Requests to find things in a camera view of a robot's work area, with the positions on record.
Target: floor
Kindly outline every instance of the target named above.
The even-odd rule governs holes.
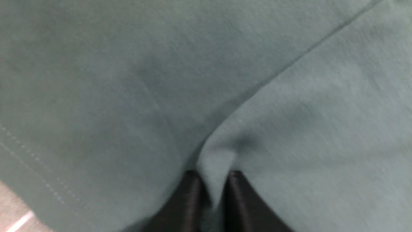
[[[0,232],[52,232],[0,181]]]

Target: stitching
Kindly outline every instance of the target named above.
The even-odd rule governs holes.
[[[61,196],[59,195],[56,190],[36,171],[34,171],[31,167],[29,167],[19,156],[17,156],[13,151],[11,151],[3,142],[0,142],[0,146],[4,148],[12,157],[14,157],[20,164],[22,164],[26,169],[30,170],[32,173],[35,174],[35,176],[39,177],[40,180],[43,182],[43,184],[48,188],[48,190],[53,193],[53,196],[61,203],[64,205],[71,213],[73,213],[76,217],[81,218],[84,222],[86,222],[88,225],[90,225],[93,228],[97,228],[93,223],[90,221],[86,220],[84,217],[80,217],[80,215],[76,212],[73,211],[72,209],[69,208],[69,206],[62,200]]]
[[[40,164],[47,173],[52,174],[53,171],[48,168],[40,159],[40,157],[36,156],[36,154],[34,152],[32,152],[30,149],[27,148],[26,145],[24,145],[22,143],[22,141],[20,141],[15,135],[13,135],[9,130],[7,130],[1,123],[0,123],[0,129],[5,131],[6,134],[12,138],[14,140],[14,142],[19,145],[22,149],[24,149],[27,154],[29,154],[38,164]],[[60,177],[56,177],[57,181],[59,182],[59,184],[67,191],[67,193],[75,200],[77,201],[81,207],[83,207],[84,209],[86,209],[87,211],[89,211],[90,213],[92,213],[93,215],[97,216],[98,218],[101,218],[101,216],[96,213],[96,211],[94,211],[93,209],[90,208],[90,206],[88,206],[86,203],[84,203],[78,196],[76,196],[76,194],[73,192],[72,189],[69,188],[69,186],[60,178]]]

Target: seam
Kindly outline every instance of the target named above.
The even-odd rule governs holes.
[[[22,143],[21,140],[18,139],[17,136],[13,135],[9,130],[7,130],[1,123],[0,123],[0,130],[3,130],[6,132],[6,135],[10,138],[12,138],[12,140],[18,145],[20,146],[27,154],[29,154],[30,157],[32,157],[38,164],[40,164],[44,170],[46,170],[47,173],[49,174],[53,174],[53,171],[47,167],[42,160],[40,159],[40,157],[38,157],[34,152],[32,152],[29,148],[27,148],[27,146],[25,144]],[[34,172],[35,175],[37,175],[38,177],[40,177],[40,179],[42,180],[42,182],[45,183],[46,187],[53,192],[53,194],[56,196],[56,198],[59,200],[60,203],[62,203],[63,205],[66,205],[64,203],[64,201],[62,201],[61,196],[50,186],[49,183],[46,182],[46,180],[37,172],[35,172],[32,168],[30,168],[20,157],[18,157],[13,151],[10,150],[10,148],[8,148],[4,143],[0,142],[0,146],[2,146],[6,151],[8,151],[13,157],[17,158],[18,161],[23,164],[26,168],[28,168],[29,170],[31,170],[32,172]],[[65,189],[65,191],[70,195],[71,198],[73,198],[81,207],[83,207],[84,209],[86,209],[88,212],[92,213],[93,215],[95,215],[98,218],[101,218],[101,216],[99,214],[97,214],[89,205],[87,205],[86,203],[84,203],[74,192],[73,190],[68,186],[67,183],[65,183],[60,177],[56,176],[56,180],[57,182]]]
[[[0,147],[2,147],[5,151],[7,151],[13,158],[15,158],[21,165],[23,165],[26,169],[31,171],[35,176],[37,176],[43,184],[47,187],[47,189],[53,194],[53,196],[57,199],[57,201],[64,205],[69,212],[71,212],[73,215],[75,215],[78,218],[81,218],[82,221],[86,222],[88,225],[90,225],[92,228],[97,229],[97,227],[91,223],[90,221],[86,220],[84,217],[81,217],[76,211],[72,210],[62,199],[60,194],[42,177],[38,172],[33,170],[29,165],[27,165],[18,155],[16,155],[15,152],[10,150],[3,142],[0,142]]]

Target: tiled floor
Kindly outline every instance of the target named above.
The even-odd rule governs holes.
[[[52,232],[0,181],[0,232]]]

